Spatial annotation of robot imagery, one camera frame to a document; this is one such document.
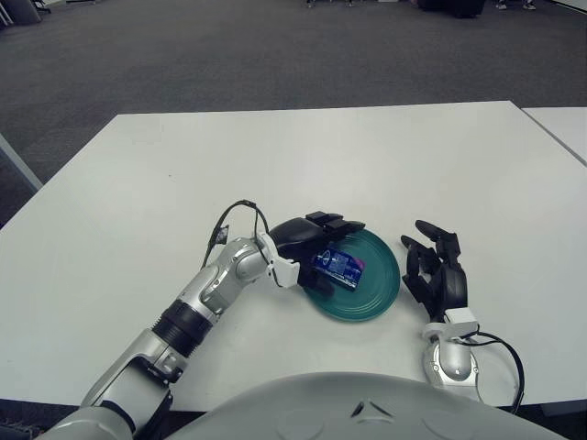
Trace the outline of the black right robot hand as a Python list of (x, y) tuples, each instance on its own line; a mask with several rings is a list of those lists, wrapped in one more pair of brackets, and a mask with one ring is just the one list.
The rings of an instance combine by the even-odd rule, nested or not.
[(423, 336), (452, 339), (475, 335), (479, 324), (468, 306), (467, 278), (459, 263), (458, 236), (424, 220), (417, 220), (415, 227), (435, 244), (425, 247), (409, 236), (401, 236), (407, 249), (402, 280), (416, 301), (424, 305), (430, 318)]

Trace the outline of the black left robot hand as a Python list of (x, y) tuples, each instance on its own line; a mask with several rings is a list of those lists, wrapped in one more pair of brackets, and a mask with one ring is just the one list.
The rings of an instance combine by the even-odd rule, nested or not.
[(333, 295), (334, 287), (325, 275), (313, 268), (314, 257), (364, 227), (362, 222), (345, 220), (342, 214), (316, 211), (277, 225), (269, 235), (280, 257), (300, 264), (297, 284), (327, 298)]

